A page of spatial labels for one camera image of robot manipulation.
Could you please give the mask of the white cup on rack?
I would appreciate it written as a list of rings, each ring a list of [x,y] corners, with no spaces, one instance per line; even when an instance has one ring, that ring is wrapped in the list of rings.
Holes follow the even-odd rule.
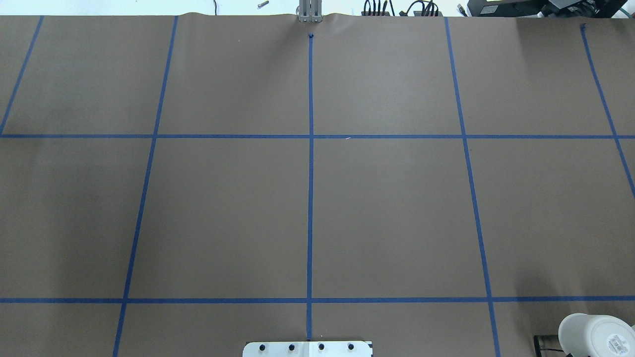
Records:
[[[631,325],[610,315],[574,313],[558,328],[563,351],[572,357],[633,357],[635,332]]]

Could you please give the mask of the black usb hub upper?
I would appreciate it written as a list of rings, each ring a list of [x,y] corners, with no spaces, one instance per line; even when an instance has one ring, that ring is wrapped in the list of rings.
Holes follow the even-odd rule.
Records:
[[[365,0],[361,16],[395,16],[391,0]]]

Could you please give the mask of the black usb hub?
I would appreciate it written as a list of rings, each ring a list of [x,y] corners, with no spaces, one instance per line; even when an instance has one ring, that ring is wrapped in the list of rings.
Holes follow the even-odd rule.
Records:
[[[395,16],[391,0],[365,0],[361,16]]]
[[[420,10],[415,10],[414,7],[420,5]],[[414,17],[440,17],[442,12],[438,3],[434,0],[413,0],[406,10],[401,10],[399,16],[409,16],[412,14]]]

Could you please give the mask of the black usb hub lower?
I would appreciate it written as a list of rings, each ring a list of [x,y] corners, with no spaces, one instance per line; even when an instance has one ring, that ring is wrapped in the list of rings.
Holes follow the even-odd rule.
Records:
[[[420,10],[415,10],[414,7],[420,5]],[[442,12],[438,3],[434,0],[413,0],[406,10],[401,10],[399,16],[409,16],[412,14],[414,17],[440,17]]]

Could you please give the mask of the black laptop monitor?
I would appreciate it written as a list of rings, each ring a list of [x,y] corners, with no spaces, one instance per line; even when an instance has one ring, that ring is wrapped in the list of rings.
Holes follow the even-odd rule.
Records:
[[[612,18],[626,0],[468,0],[473,17]]]

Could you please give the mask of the aluminium frame post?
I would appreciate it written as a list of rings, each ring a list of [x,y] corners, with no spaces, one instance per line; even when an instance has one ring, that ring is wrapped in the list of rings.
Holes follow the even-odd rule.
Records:
[[[300,0],[297,7],[297,16],[300,23],[322,22],[322,0]]]

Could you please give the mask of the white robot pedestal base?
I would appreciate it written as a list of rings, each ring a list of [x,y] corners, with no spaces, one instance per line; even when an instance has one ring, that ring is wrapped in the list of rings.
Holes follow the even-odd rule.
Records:
[[[367,341],[252,342],[243,348],[243,357],[372,357]]]

